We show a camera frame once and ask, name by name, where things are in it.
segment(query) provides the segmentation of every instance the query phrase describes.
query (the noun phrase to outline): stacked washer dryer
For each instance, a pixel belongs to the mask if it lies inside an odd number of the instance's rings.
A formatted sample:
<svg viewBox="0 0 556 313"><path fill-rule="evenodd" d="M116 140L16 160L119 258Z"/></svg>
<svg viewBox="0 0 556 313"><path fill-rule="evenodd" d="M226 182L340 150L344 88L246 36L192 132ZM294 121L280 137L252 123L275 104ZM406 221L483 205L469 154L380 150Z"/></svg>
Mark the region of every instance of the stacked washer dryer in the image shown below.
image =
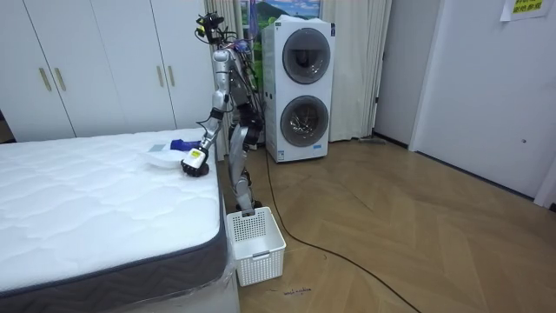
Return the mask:
<svg viewBox="0 0 556 313"><path fill-rule="evenodd" d="M262 32L267 150L276 162L328 153L335 26L281 16Z"/></svg>

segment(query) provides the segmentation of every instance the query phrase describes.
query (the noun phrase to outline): white plastic basket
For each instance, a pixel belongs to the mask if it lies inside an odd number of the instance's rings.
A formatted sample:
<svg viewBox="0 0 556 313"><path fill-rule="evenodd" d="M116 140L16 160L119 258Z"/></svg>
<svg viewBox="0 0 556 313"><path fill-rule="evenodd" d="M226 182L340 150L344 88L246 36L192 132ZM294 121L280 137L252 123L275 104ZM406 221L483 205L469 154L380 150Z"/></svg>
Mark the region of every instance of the white plastic basket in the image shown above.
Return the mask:
<svg viewBox="0 0 556 313"><path fill-rule="evenodd" d="M231 213L227 222L240 285L281 276L286 242L270 208L255 209L253 216L246 217Z"/></svg>

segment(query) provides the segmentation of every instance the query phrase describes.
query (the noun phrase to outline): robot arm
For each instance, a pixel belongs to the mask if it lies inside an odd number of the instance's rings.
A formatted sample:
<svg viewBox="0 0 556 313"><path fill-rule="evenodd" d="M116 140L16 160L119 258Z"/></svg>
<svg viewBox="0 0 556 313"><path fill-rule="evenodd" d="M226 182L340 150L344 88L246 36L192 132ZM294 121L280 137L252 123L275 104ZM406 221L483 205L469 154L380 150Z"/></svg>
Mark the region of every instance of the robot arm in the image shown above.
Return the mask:
<svg viewBox="0 0 556 313"><path fill-rule="evenodd" d="M222 119L227 112L226 109L230 100L230 75L232 75L232 69L235 66L233 56L233 52L227 49L217 50L213 54L217 90L212 95L210 116L205 122L206 125L203 125L206 132L199 147L192 149L182 160L183 171L190 176L199 177L209 172L207 165L209 148L215 143L218 133L222 129Z"/></svg>

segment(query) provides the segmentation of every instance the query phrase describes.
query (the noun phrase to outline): wardrobe door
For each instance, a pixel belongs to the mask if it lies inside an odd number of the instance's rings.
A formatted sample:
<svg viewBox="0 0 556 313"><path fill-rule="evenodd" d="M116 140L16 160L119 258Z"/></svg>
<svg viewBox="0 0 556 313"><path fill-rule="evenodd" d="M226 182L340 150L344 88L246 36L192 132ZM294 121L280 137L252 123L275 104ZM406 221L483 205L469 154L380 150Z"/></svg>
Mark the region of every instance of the wardrobe door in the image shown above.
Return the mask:
<svg viewBox="0 0 556 313"><path fill-rule="evenodd" d="M78 137L129 132L89 0L24 0Z"/></svg>
<svg viewBox="0 0 556 313"><path fill-rule="evenodd" d="M0 1L0 110L18 142L74 137L21 0Z"/></svg>
<svg viewBox="0 0 556 313"><path fill-rule="evenodd" d="M193 34L205 15L202 0L152 0L162 59L178 129L209 117L215 91L210 48Z"/></svg>
<svg viewBox="0 0 556 313"><path fill-rule="evenodd" d="M150 1L91 3L131 131L175 130Z"/></svg>

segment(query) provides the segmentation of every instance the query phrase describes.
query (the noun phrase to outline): power cable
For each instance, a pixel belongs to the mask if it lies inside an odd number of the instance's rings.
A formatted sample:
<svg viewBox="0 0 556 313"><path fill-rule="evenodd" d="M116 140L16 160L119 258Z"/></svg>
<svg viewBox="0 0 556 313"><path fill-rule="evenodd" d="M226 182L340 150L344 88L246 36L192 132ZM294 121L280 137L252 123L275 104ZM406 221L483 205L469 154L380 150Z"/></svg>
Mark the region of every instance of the power cable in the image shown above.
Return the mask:
<svg viewBox="0 0 556 313"><path fill-rule="evenodd" d="M380 279L378 276L376 276L376 275L375 275L373 272L371 272L370 270L365 269L364 267L362 267L362 266L359 265L358 263L356 263L356 262L350 260L349 258L347 258L347 257L345 257L345 256L343 256L343 255L341 255L341 254L339 254L339 253L333 252L333 251L331 251L331 250L328 250L328 249L319 247L319 246L314 245L314 244L311 244L311 243L307 243L307 242L305 242L305 241L303 241L303 240L297 238L296 236L292 235L292 233L289 232L289 230L286 228L286 225L284 224L284 219L281 217L280 210L278 210L278 205L276 204L275 191L274 191L274 188L272 187L272 179L270 179L270 165L269 165L269 163L268 163L268 152L267 152L266 156L267 156L267 178L268 178L268 184L270 185L270 193L272 194L272 202L274 203L275 208L276 208L276 212L278 213L278 217L280 218L281 226L282 226L282 228L286 231L286 233L287 233L289 236L291 236L294 240L296 240L296 241L298 241L298 242L300 242L300 243L306 244L307 246L313 247L313 248L318 249L318 250L325 251L325 252L327 252L327 253L330 253L331 255L337 256L337 257L339 257L339 258L341 258L341 259L343 259L343 260L345 260L345 261L350 262L351 264L353 264L353 265L355 265L356 267L360 268L361 270L363 270L364 272L366 272L367 274L369 274L370 276L372 276L374 279L376 279L377 281L379 281L379 283L381 283L382 285L384 285L384 287L386 287L386 288L388 288L390 291L392 291L401 301L403 301L404 303L406 303L407 305L409 305L409 307L411 307L411 309L415 310L415 312L417 312L417 313L422 313L419 309L415 308L415 306L412 305L408 300L406 300L405 297L403 297L402 295L400 295L396 290L394 290L394 288L390 287L389 284L387 284L385 281L383 281L382 279Z"/></svg>

